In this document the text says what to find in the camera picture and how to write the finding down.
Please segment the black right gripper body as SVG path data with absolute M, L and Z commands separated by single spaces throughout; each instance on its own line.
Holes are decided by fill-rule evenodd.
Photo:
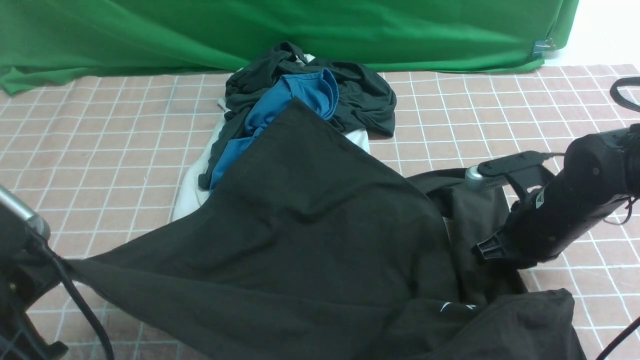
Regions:
M 559 187 L 544 187 L 517 203 L 503 226 L 471 252 L 480 264 L 530 269 L 557 259 L 624 203 L 624 195 L 594 205 Z

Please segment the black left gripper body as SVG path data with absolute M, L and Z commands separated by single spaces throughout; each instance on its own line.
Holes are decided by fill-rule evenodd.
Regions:
M 27 314 L 46 292 L 60 284 L 55 253 L 1 251 L 0 358 L 60 360 L 69 350 L 61 341 L 47 342 Z

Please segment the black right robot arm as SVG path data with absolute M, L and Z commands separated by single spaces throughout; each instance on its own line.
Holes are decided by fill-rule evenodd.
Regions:
M 574 139 L 552 173 L 551 152 L 528 150 L 470 167 L 474 191 L 510 185 L 518 196 L 506 221 L 472 253 L 480 264 L 530 269 L 555 260 L 620 207 L 639 198 L 639 125 Z

